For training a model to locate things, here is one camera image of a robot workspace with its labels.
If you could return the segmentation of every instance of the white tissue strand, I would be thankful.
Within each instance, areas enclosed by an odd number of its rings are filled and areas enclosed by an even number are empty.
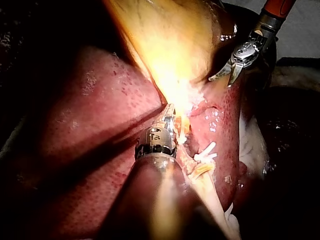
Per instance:
[[[264,167],[269,161],[269,156],[256,117],[253,116],[246,123],[241,112],[239,140],[239,161],[247,166],[249,173],[263,178]]]

